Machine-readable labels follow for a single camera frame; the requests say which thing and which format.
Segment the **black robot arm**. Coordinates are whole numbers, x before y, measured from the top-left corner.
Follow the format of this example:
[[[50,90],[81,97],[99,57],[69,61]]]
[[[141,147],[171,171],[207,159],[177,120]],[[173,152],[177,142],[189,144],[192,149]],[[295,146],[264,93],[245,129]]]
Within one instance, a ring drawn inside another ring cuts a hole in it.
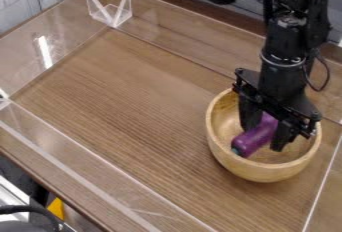
[[[237,0],[208,0],[227,5]],[[310,73],[322,59],[319,48],[326,43],[331,24],[328,0],[262,0],[267,27],[259,54],[258,71],[235,70],[232,86],[239,96],[239,120],[245,131],[252,130],[263,115],[275,119],[270,148],[282,151],[296,137],[310,137],[316,131],[322,114],[310,101],[306,90],[322,90],[312,85]]]

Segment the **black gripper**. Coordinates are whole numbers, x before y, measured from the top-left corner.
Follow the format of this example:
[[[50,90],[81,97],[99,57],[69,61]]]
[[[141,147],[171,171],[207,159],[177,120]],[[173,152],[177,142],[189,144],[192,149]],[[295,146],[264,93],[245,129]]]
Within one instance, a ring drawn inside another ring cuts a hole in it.
[[[239,96],[239,120],[244,131],[260,123],[263,113],[278,120],[270,149],[280,152],[298,136],[315,133],[320,112],[306,95],[315,53],[284,57],[260,52],[259,71],[235,70],[232,89]]]

